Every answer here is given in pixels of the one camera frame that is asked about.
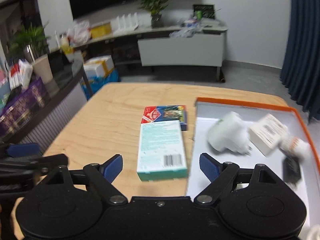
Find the white plug-in diffuser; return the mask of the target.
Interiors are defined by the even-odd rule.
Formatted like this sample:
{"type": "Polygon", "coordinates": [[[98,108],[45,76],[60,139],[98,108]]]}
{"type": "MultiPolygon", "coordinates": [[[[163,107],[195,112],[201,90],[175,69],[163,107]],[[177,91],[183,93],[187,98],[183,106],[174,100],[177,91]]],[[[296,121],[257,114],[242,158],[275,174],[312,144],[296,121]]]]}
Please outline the white plug-in diffuser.
{"type": "Polygon", "coordinates": [[[236,112],[229,112],[208,129],[207,141],[218,152],[225,149],[250,154],[250,140],[244,120],[236,112]]]}

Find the teal bandage box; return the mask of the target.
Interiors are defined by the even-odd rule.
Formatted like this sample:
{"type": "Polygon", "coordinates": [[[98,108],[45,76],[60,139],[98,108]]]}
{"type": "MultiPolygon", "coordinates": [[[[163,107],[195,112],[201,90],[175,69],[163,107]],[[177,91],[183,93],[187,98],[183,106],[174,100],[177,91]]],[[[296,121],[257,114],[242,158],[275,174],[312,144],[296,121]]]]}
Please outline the teal bandage box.
{"type": "Polygon", "coordinates": [[[179,121],[141,124],[137,174],[141,181],[178,179],[188,176],[179,121]]]}

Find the black UGREEN charger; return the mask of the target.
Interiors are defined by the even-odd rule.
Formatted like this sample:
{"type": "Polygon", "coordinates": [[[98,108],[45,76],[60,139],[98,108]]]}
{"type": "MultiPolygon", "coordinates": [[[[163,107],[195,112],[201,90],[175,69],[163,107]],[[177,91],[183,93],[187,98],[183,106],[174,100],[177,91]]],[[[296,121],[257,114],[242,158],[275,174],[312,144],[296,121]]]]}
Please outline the black UGREEN charger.
{"type": "Polygon", "coordinates": [[[301,180],[299,159],[296,157],[286,157],[283,160],[283,181],[289,186],[295,187],[301,180]]]}

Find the red blue card box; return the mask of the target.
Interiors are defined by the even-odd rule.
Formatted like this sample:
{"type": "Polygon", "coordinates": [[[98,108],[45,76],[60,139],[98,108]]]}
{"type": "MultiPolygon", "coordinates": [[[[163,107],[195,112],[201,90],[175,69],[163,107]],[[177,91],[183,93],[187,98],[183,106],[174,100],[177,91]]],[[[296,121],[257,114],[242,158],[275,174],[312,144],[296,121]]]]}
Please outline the red blue card box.
{"type": "Polygon", "coordinates": [[[166,105],[145,107],[141,123],[176,121],[180,122],[181,130],[187,130],[187,111],[185,105],[166,105]]]}

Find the white pill bottle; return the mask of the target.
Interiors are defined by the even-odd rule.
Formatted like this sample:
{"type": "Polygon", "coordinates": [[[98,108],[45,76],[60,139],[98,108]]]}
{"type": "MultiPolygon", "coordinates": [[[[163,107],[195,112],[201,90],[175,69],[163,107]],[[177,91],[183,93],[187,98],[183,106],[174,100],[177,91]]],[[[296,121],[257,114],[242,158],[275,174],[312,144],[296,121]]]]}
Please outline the white pill bottle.
{"type": "Polygon", "coordinates": [[[300,161],[308,159],[312,153],[311,146],[308,142],[299,137],[287,133],[279,144],[280,150],[291,158],[297,158],[300,161]]]}

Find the purple tissue box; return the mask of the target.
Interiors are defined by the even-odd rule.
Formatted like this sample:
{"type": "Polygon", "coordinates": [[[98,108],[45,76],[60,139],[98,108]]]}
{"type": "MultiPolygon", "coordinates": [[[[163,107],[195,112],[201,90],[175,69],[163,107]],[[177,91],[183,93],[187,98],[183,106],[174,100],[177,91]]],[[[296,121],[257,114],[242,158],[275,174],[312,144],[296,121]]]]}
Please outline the purple tissue box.
{"type": "Polygon", "coordinates": [[[10,137],[19,131],[31,117],[42,109],[49,99],[47,89],[39,77],[1,113],[1,137],[10,137]]]}

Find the white small carton box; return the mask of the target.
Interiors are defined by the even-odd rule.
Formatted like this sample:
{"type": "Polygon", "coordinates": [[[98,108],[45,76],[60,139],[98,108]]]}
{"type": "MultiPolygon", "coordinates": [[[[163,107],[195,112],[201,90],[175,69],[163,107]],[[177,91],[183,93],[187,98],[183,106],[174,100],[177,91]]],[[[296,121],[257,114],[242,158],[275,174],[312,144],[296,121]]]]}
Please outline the white small carton box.
{"type": "Polygon", "coordinates": [[[267,114],[248,129],[250,141],[264,156],[278,147],[287,132],[287,126],[272,114],[267,114]]]}

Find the dark glass side table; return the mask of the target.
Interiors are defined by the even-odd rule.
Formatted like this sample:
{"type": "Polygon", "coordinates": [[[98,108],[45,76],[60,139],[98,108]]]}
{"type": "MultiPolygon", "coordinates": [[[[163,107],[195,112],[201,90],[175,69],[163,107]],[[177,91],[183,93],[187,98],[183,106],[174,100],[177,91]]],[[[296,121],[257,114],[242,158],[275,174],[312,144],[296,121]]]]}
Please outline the dark glass side table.
{"type": "Polygon", "coordinates": [[[1,142],[37,143],[44,153],[73,116],[86,104],[80,82],[83,63],[64,66],[43,84],[38,78],[1,112],[1,142]]]}

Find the left potted plant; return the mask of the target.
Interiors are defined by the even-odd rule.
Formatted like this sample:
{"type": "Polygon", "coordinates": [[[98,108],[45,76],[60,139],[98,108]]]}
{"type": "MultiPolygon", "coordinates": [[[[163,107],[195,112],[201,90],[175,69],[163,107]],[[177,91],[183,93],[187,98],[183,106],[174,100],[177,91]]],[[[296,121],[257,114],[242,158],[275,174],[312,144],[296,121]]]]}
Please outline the left potted plant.
{"type": "Polygon", "coordinates": [[[9,58],[17,63],[19,59],[25,59],[24,51],[27,46],[31,47],[31,51],[35,54],[35,58],[41,57],[49,53],[48,40],[51,38],[44,33],[47,26],[30,25],[27,29],[24,26],[16,31],[9,42],[9,58]]]}

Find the white yellow cardboard box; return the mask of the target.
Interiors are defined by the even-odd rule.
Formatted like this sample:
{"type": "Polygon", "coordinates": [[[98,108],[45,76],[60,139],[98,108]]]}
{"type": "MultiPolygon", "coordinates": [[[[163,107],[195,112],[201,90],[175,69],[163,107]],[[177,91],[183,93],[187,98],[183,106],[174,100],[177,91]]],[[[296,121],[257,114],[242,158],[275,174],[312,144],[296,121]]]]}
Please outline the white yellow cardboard box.
{"type": "Polygon", "coordinates": [[[111,55],[94,57],[84,63],[87,77],[107,77],[114,70],[114,62],[111,55]]]}

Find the dark blue curtain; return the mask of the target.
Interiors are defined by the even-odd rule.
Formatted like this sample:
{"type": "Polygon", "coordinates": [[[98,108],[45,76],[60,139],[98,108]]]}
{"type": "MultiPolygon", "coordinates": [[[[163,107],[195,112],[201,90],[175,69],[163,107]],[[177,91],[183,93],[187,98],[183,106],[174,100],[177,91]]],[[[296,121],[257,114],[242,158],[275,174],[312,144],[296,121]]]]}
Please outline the dark blue curtain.
{"type": "Polygon", "coordinates": [[[289,37],[280,80],[291,99],[319,120],[319,0],[291,0],[289,37]]]}

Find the white plastic bag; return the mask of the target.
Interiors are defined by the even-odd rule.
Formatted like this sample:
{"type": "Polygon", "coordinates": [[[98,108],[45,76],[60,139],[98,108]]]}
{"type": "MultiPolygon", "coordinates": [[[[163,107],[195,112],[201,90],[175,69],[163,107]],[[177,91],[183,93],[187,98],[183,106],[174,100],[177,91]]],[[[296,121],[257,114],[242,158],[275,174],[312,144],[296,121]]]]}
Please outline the white plastic bag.
{"type": "Polygon", "coordinates": [[[88,20],[76,23],[72,28],[68,29],[67,36],[72,45],[81,45],[91,39],[90,23],[88,20]]]}

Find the white tv cabinet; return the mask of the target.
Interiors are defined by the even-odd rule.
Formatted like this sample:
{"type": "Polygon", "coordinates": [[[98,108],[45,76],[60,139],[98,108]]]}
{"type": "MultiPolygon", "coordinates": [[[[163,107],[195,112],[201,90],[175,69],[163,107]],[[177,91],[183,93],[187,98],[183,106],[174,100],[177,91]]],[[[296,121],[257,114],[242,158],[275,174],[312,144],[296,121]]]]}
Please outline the white tv cabinet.
{"type": "Polygon", "coordinates": [[[115,66],[140,64],[143,67],[200,66],[214,67],[216,80],[225,80],[222,72],[225,60],[227,27],[213,22],[201,24],[191,37],[173,37],[187,28],[173,25],[162,28],[137,28],[114,32],[73,46],[85,59],[111,55],[115,66]]]}

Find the white router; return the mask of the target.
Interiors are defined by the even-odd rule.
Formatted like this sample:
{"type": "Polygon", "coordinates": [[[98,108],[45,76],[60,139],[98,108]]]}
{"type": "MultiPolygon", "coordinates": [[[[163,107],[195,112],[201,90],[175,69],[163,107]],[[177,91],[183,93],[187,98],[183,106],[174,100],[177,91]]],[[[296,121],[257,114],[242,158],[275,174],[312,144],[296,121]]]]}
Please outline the white router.
{"type": "Polygon", "coordinates": [[[123,34],[135,31],[139,27],[138,14],[123,14],[111,21],[112,33],[123,34]]]}

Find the black green display box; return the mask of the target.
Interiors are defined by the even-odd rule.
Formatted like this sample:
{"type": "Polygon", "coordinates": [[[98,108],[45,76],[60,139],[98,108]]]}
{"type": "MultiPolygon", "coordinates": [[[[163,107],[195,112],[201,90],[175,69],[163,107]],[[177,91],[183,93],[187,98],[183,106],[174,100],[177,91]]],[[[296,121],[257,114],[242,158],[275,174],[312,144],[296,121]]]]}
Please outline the black green display box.
{"type": "Polygon", "coordinates": [[[201,20],[203,18],[215,19],[214,4],[193,4],[194,18],[201,20]]]}

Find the potted bamboo plant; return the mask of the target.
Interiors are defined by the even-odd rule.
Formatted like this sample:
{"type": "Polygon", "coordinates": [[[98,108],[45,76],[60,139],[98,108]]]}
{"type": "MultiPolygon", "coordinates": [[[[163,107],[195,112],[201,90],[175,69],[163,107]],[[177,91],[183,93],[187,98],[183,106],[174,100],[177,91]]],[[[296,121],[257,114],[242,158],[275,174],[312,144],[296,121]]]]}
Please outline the potted bamboo plant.
{"type": "Polygon", "coordinates": [[[151,15],[151,27],[163,27],[162,11],[167,8],[169,0],[139,0],[140,9],[143,9],[151,15]]]}

